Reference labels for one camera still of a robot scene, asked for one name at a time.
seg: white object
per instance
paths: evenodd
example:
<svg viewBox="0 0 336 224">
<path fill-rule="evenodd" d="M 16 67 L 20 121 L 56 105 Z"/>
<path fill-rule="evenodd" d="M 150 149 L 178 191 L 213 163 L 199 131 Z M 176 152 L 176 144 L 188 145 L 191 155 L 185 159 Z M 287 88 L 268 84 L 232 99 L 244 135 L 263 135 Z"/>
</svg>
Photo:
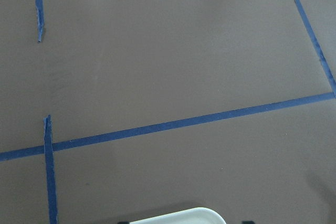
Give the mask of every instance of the white object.
<svg viewBox="0 0 336 224">
<path fill-rule="evenodd" d="M 226 222 L 215 211 L 197 207 L 149 219 L 137 220 L 130 224 L 226 224 Z"/>
</svg>

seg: floor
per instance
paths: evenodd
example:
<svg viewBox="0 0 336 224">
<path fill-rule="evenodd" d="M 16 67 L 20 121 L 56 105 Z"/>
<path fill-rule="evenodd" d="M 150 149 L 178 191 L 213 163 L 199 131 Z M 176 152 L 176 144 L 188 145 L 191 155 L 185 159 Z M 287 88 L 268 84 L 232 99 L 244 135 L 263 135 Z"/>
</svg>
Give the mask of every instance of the floor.
<svg viewBox="0 0 336 224">
<path fill-rule="evenodd" d="M 336 76 L 336 0 L 301 2 Z M 42 146 L 48 114 L 70 146 L 318 97 L 55 151 L 60 224 L 198 206 L 228 224 L 336 223 L 336 101 L 294 0 L 44 0 L 42 43 L 35 0 L 1 4 L 0 156 Z M 0 162 L 0 195 L 1 223 L 48 223 L 45 156 Z"/>
</svg>

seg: gray floor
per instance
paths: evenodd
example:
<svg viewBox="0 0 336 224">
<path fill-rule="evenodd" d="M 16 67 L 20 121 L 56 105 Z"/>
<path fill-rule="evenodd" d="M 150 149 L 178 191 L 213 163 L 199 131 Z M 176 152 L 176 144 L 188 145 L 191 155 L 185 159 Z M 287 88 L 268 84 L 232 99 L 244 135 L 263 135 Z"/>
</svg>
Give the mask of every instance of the gray floor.
<svg viewBox="0 0 336 224">
<path fill-rule="evenodd" d="M 1 0 L 0 152 L 331 92 L 293 0 Z M 336 75 L 336 0 L 302 0 Z M 55 153 L 59 222 L 204 206 L 336 223 L 336 102 Z M 47 223 L 44 156 L 0 163 L 1 223 Z"/>
</svg>

